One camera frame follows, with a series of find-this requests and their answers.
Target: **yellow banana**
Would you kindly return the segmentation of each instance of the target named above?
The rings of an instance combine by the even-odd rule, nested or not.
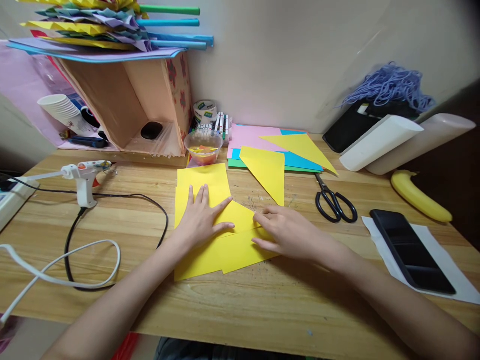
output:
[[[452,214],[414,185],[411,177],[416,175],[408,170],[397,170],[391,176],[391,185],[402,198],[428,217],[442,223],[451,222]]]

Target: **hand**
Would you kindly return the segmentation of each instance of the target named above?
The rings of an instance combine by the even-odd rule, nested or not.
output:
[[[200,188],[196,201],[194,200],[194,188],[190,185],[185,214],[172,234],[172,237],[185,241],[189,249],[205,244],[222,230],[235,227],[233,222],[221,222],[214,225],[215,219],[230,204],[232,197],[225,199],[213,208],[209,205],[209,198],[209,186],[207,184]]]
[[[267,230],[275,242],[253,238],[262,249],[289,258],[314,261],[331,269],[348,249],[330,234],[321,231],[295,210],[283,206],[268,206],[253,219]]]

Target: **green straw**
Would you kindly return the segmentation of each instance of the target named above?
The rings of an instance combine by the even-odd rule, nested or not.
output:
[[[199,7],[140,5],[140,11],[142,13],[182,14],[196,16],[200,15]]]

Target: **wooden desk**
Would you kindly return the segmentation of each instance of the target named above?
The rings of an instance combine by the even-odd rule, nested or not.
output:
[[[322,178],[334,191],[349,198],[360,216],[368,216],[372,209],[390,210],[401,212],[411,223],[428,226],[480,289],[480,254],[452,226],[437,224],[416,211],[396,194],[386,177],[347,171],[338,154],[322,141],[318,145],[339,172],[338,178],[329,174]],[[118,175],[100,181],[101,191],[152,197],[169,214],[170,234],[174,228],[177,169],[185,167],[185,158],[168,160],[136,154],[58,150],[28,175],[100,159],[118,162]],[[226,162],[225,150],[219,159]],[[252,210],[274,204],[247,169],[229,169],[228,179],[233,198],[240,204]],[[75,189],[74,181],[60,177],[41,183],[45,189]],[[318,190],[312,173],[285,174],[286,206],[301,212],[316,226],[387,271],[361,219],[354,224],[333,224],[319,214],[314,203]],[[74,195],[37,191],[0,234],[0,243],[13,245],[27,262],[42,269],[63,254],[78,211]],[[164,226],[163,213],[147,201],[101,198],[80,222],[71,249],[102,239],[117,241],[122,251],[116,278],[119,281],[154,251]],[[88,249],[71,257],[72,271],[79,282],[100,282],[110,274],[115,259],[111,246]],[[67,279],[63,264],[54,266],[49,274]],[[31,280],[29,273],[0,252],[0,312]],[[39,281],[14,315],[72,323],[100,296],[102,292],[79,292]],[[428,298],[480,333],[480,306]],[[217,272],[177,283],[171,275],[152,296],[133,330],[328,359],[411,356],[383,320],[341,280],[312,265],[284,257],[226,275]]]

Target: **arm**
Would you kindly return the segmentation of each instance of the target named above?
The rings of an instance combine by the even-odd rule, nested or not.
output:
[[[255,221],[276,243],[254,238],[261,248],[323,266],[343,277],[396,334],[428,359],[478,359],[480,340],[468,328],[421,294],[319,230],[298,212],[270,206]]]
[[[202,186],[194,201],[190,187],[185,214],[170,238],[152,256],[98,299],[43,355],[42,359],[111,359],[147,300],[188,252],[232,223],[213,225],[232,198],[209,206]]]

